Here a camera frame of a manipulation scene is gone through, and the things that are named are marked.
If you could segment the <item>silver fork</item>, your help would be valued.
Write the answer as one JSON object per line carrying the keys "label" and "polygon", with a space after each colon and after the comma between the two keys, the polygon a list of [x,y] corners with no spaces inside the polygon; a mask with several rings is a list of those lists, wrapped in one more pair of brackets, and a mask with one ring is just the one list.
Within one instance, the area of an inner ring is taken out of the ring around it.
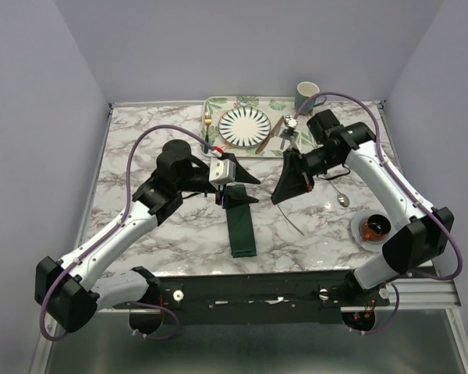
{"label": "silver fork", "polygon": [[304,236],[305,234],[303,233],[303,231],[302,231],[296,224],[294,224],[294,223],[290,220],[290,218],[289,218],[288,215],[284,212],[284,210],[280,207],[280,205],[279,205],[279,204],[276,204],[275,206],[278,208],[280,214],[283,216],[283,218],[286,220],[286,222],[287,222],[294,230],[296,230],[296,232],[298,232],[300,235]]}

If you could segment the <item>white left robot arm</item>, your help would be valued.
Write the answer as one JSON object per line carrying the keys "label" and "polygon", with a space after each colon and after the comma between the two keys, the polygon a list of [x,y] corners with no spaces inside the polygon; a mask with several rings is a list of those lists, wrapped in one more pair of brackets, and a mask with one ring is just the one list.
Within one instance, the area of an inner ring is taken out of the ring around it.
{"label": "white left robot arm", "polygon": [[108,278],[102,274],[134,242],[173,215],[185,192],[213,194],[224,209],[255,203],[255,198],[236,191],[238,183],[258,185],[260,180],[234,154],[217,153],[205,164],[186,141],[168,141],[149,179],[128,195],[117,217],[61,259],[47,256],[38,263],[34,298],[41,307],[40,317],[50,315],[65,332],[73,333],[102,309],[127,302],[152,306],[160,281],[145,268]]}

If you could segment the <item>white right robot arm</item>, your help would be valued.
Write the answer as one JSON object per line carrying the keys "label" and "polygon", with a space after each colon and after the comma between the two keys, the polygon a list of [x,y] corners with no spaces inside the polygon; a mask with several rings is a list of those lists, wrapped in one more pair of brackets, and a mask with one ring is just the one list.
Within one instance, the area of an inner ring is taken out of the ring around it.
{"label": "white right robot arm", "polygon": [[362,122],[341,125],[334,113],[325,110],[307,122],[319,147],[300,153],[290,147],[283,153],[283,168],[271,194],[273,204],[308,193],[314,178],[344,165],[357,173],[385,208],[395,234],[381,251],[347,274],[342,286],[345,300],[361,305],[372,288],[391,281],[440,256],[448,241],[454,216],[424,200],[382,151],[376,136]]}

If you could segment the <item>dark green cloth napkin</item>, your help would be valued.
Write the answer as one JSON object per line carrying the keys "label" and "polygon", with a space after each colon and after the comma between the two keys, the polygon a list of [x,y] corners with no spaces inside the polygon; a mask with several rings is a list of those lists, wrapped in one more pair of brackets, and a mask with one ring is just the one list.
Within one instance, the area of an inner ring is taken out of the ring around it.
{"label": "dark green cloth napkin", "polygon": [[226,202],[223,206],[226,212],[229,233],[229,246],[233,258],[255,257],[257,255],[256,240],[250,205],[233,206]]}

